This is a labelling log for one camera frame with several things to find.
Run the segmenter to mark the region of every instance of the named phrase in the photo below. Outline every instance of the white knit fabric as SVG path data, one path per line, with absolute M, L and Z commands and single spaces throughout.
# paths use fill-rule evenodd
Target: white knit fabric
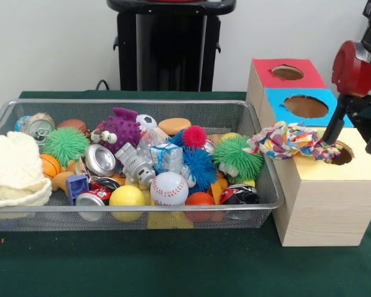
M 44 205 L 50 195 L 35 140 L 20 132 L 0 136 L 0 207 Z

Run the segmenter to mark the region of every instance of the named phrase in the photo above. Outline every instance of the metal mesh bin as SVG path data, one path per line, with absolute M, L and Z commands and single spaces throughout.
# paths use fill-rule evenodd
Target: metal mesh bin
M 56 123 L 79 118 L 90 128 L 112 114 L 113 107 L 149 114 L 157 122 L 166 118 L 188 118 L 208 134 L 238 132 L 252 136 L 260 125 L 254 109 L 244 101 L 169 101 L 169 100 L 19 100 L 6 103 L 0 110 L 0 135 L 12 131 L 16 120 L 39 112 L 50 114 Z M 0 208 L 0 231 L 70 231 L 70 230 L 143 230 L 170 228 L 259 228 L 272 209 L 283 203 L 283 191 L 269 158 L 256 188 L 261 197 L 257 205 L 216 206 L 134 206 L 76 207 L 70 206 L 62 191 L 53 193 L 41 207 Z M 113 212 L 132 215 L 142 212 L 136 221 L 117 220 Z M 191 223 L 187 212 L 209 212 L 212 220 Z M 84 219 L 100 214 L 98 220 Z

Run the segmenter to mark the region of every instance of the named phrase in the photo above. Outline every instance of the crochet cloth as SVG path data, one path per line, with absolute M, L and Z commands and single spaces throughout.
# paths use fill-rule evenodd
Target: crochet cloth
M 288 159 L 300 153 L 331 163 L 332 159 L 341 154 L 342 146 L 328 145 L 322 137 L 323 131 L 307 128 L 304 123 L 286 125 L 285 122 L 278 122 L 255 134 L 247 141 L 250 148 L 243 150 L 248 153 L 264 153 L 276 160 Z
M 0 136 L 0 207 L 44 205 L 50 195 L 35 140 L 21 132 Z

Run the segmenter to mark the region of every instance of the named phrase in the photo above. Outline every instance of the wooden box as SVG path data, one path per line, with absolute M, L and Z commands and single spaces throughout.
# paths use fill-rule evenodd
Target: wooden box
M 277 64 L 294 65 L 294 60 L 272 60 L 271 64 L 264 60 L 263 68 L 259 61 L 253 60 L 247 101 L 254 105 L 261 127 L 285 121 L 325 129 L 336 98 L 312 63 L 297 60 L 304 63 L 297 65 L 303 78 L 284 80 L 273 77 L 272 69 Z M 337 161 L 341 163 L 349 153 L 349 163 L 326 164 L 302 155 L 274 161 L 286 197 L 273 212 L 283 246 L 360 244 L 371 220 L 371 155 L 347 117 L 338 140 L 345 149 Z
M 257 113 L 264 88 L 327 88 L 319 72 L 307 59 L 253 59 L 247 101 Z

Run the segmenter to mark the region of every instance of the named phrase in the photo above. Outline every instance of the green table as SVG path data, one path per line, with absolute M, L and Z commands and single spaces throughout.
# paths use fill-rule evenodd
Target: green table
M 23 93 L 22 98 L 225 98 L 244 93 Z M 359 247 L 284 248 L 259 230 L 0 233 L 0 296 L 371 296 Z

